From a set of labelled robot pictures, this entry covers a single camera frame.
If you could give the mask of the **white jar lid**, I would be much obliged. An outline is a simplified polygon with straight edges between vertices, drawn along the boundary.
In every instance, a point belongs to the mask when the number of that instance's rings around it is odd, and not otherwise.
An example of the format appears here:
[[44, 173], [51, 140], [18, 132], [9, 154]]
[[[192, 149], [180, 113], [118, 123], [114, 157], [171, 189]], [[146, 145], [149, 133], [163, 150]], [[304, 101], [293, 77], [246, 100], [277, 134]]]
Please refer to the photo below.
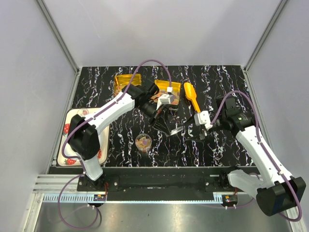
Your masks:
[[180, 126], [180, 127], [175, 128], [175, 129], [172, 129], [169, 132], [169, 136], [175, 135], [175, 134], [181, 132], [182, 130], [183, 130], [183, 126]]

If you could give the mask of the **clear plastic jar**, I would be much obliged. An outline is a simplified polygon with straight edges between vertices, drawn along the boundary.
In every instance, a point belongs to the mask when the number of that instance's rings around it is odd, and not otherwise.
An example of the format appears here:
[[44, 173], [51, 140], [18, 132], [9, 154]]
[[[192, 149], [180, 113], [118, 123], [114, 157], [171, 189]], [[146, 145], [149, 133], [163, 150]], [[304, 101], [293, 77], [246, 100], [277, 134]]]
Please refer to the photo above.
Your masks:
[[148, 156], [152, 148], [152, 139], [148, 134], [141, 133], [136, 137], [135, 145], [142, 156]]

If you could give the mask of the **yellow plastic scoop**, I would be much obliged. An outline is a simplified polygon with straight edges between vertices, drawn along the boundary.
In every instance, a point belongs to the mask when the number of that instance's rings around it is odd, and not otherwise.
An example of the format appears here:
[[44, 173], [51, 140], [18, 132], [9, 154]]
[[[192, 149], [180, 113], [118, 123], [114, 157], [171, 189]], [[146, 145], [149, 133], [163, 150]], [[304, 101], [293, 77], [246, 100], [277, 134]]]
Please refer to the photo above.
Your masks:
[[183, 87], [184, 87], [184, 90], [185, 90], [186, 98], [191, 102], [194, 110], [197, 113], [200, 113], [201, 110], [200, 110], [200, 107], [197, 103], [197, 94], [196, 94], [194, 86], [191, 83], [186, 82], [186, 83], [184, 83]]

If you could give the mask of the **gold tin with gummies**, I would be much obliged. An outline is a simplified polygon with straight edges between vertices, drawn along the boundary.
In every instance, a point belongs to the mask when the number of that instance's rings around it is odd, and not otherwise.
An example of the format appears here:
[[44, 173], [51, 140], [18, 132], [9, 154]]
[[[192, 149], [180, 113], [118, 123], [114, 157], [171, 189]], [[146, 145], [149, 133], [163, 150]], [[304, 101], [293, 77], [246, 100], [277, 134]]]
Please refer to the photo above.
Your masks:
[[[171, 104], [178, 107], [180, 101], [181, 83], [171, 82], [171, 86], [169, 81], [155, 80], [154, 83], [159, 88], [159, 91], [151, 97], [151, 99], [156, 103], [156, 108], [158, 109], [163, 104]], [[170, 93], [173, 97], [169, 100], [166, 98], [166, 95]]]

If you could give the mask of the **gold tin with lollipops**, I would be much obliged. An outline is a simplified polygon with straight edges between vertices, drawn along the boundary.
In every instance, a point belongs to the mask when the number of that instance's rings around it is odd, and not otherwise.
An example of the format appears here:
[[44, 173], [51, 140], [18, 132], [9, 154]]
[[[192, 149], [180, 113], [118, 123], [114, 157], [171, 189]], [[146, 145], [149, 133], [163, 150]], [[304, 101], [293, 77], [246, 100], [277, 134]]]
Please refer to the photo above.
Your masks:
[[[114, 89], [113, 89], [113, 95], [117, 96], [123, 88], [125, 88], [126, 85], [129, 84], [129, 81], [131, 80], [132, 74], [122, 74], [122, 75], [116, 75], [114, 77]], [[136, 74], [132, 80], [132, 85], [138, 86], [142, 84], [141, 80], [141, 74]]]

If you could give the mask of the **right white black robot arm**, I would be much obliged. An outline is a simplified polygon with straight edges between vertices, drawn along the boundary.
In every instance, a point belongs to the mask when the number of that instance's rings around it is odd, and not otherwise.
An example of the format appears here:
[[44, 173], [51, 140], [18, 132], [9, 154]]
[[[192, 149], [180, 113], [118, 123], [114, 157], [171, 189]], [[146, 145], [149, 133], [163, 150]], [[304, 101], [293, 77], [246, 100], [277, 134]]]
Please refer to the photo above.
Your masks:
[[291, 209], [298, 209], [298, 216], [302, 217], [301, 199], [306, 189], [306, 182], [301, 177], [294, 177], [279, 161], [266, 143], [260, 129], [258, 119], [236, 106], [236, 99], [232, 96], [219, 98], [218, 111], [214, 119], [208, 111], [201, 111], [196, 97], [188, 97], [195, 113], [195, 124], [201, 128], [201, 133], [194, 141], [205, 140], [209, 133], [228, 131], [241, 143], [253, 159], [261, 179], [246, 174], [235, 168], [219, 179], [219, 186], [223, 191], [240, 189], [256, 199], [259, 208], [267, 216], [280, 214]]

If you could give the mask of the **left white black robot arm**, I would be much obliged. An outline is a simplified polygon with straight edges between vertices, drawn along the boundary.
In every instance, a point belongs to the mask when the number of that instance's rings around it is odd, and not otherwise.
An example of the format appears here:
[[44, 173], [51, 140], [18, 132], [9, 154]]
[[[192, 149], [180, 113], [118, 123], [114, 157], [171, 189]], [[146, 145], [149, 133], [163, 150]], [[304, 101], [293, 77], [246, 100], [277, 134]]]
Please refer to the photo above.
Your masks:
[[101, 177], [103, 170], [97, 158], [101, 147], [99, 136], [104, 129], [123, 114], [138, 108], [148, 116], [151, 127], [170, 135], [168, 112], [174, 97], [172, 90], [172, 87], [168, 87], [167, 93], [154, 102], [152, 96], [159, 92], [156, 84], [151, 84], [149, 88], [127, 85], [96, 112], [84, 117], [72, 117], [64, 144], [69, 145], [74, 151], [74, 158], [81, 161], [83, 173], [88, 177], [87, 185], [93, 191], [100, 191], [104, 187], [104, 179]]

